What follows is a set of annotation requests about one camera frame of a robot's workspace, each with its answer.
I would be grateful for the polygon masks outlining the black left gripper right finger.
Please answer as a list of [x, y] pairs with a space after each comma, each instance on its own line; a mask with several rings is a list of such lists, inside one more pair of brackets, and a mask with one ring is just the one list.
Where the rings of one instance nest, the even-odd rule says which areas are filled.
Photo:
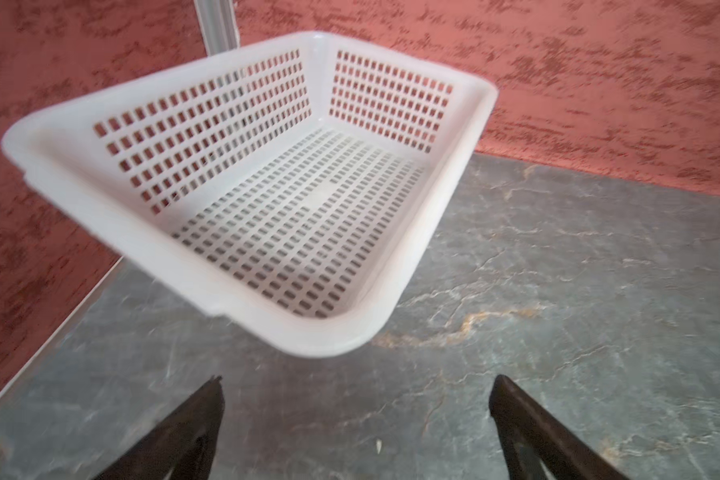
[[623, 479], [511, 378], [495, 378], [489, 397], [511, 479]]

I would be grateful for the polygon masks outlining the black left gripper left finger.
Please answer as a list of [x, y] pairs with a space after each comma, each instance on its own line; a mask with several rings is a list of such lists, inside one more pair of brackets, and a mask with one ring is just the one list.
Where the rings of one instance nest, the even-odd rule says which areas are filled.
[[98, 479], [207, 479], [225, 400], [221, 378], [205, 382]]

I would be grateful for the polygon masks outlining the aluminium left corner post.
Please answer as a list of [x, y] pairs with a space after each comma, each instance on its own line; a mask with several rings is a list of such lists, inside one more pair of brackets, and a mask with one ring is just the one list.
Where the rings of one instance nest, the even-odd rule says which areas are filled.
[[240, 47], [233, 0], [195, 0], [194, 6], [208, 56]]

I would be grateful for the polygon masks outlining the white perforated plastic basket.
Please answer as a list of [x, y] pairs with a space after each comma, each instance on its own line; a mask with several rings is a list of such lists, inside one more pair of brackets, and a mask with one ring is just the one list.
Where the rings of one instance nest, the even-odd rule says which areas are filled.
[[325, 358], [386, 324], [498, 94], [299, 32], [37, 111], [1, 148], [34, 191], [204, 314]]

